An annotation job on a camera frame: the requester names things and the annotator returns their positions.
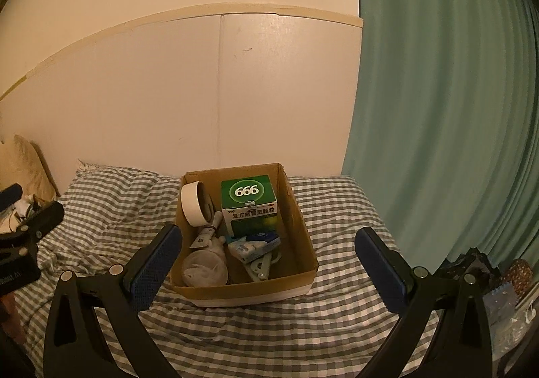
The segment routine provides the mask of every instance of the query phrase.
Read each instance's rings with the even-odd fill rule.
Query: pillow
[[[0,187],[14,183],[23,187],[26,196],[34,194],[47,202],[56,198],[36,150],[18,135],[0,145]]]

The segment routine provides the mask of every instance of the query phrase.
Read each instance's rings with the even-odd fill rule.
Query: checkered bedsheet
[[[397,321],[354,252],[363,226],[395,247],[357,183],[339,176],[292,177],[290,184],[320,264],[311,291],[271,304],[201,309],[165,282],[139,318],[181,377],[355,377]],[[60,274],[88,276],[125,264],[174,220],[179,187],[177,178],[130,168],[77,172],[60,199],[64,222],[40,243],[42,276],[17,292],[26,349],[39,374]],[[115,360],[133,374],[106,314],[96,312]],[[421,362],[437,322],[433,313],[406,371]]]

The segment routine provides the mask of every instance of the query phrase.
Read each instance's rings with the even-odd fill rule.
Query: white tape roll
[[[193,227],[211,222],[214,216],[214,204],[200,181],[188,183],[182,187],[181,201],[183,215]]]

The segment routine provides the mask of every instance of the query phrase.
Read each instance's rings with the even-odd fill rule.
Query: screw
[[[66,270],[62,275],[60,276],[60,279],[64,282],[69,281],[73,277],[73,272],[71,270]]]
[[[466,273],[464,275],[464,282],[470,285],[475,284],[475,276],[473,276],[471,273]]]
[[[418,278],[423,279],[429,275],[429,271],[424,267],[419,266],[413,268],[413,274],[416,275]]]
[[[114,264],[111,268],[109,268],[108,272],[109,272],[111,275],[117,276],[117,275],[119,275],[121,272],[123,272],[123,265],[121,265],[121,264]]]

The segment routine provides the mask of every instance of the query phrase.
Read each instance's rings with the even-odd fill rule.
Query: wooden trim
[[[28,77],[27,76],[22,76],[20,79],[18,79],[15,83],[13,83],[8,89],[7,91],[4,92],[4,94],[2,94],[0,96],[0,102],[4,99],[5,96],[7,96],[7,94],[9,94],[11,91],[13,91],[17,86],[19,86],[21,83],[23,83]]]
[[[73,51],[80,49],[88,44],[95,43],[106,36],[115,35],[117,33],[122,33],[127,30],[133,29],[134,27],[152,24],[155,22],[168,22],[187,18],[197,18],[201,16],[230,15],[241,13],[273,13],[282,16],[295,16],[299,18],[311,18],[315,20],[338,22],[340,24],[363,28],[363,20],[357,16],[346,15],[327,10],[312,9],[310,7],[281,6],[263,3],[213,3],[198,6],[182,7],[175,10],[167,10],[164,12],[155,13],[153,15],[143,16],[142,18],[136,18],[127,22],[122,22],[121,24],[96,32],[90,36],[84,37],[64,47],[60,51],[57,51],[44,61],[37,64],[33,69],[28,71],[25,76],[17,80],[12,86],[9,87],[7,91],[4,92],[4,94],[0,96],[0,101],[2,101],[10,92],[12,92],[26,79],[36,75],[36,73],[42,71],[46,67],[49,67],[50,65],[62,59],[69,53],[72,53]]]

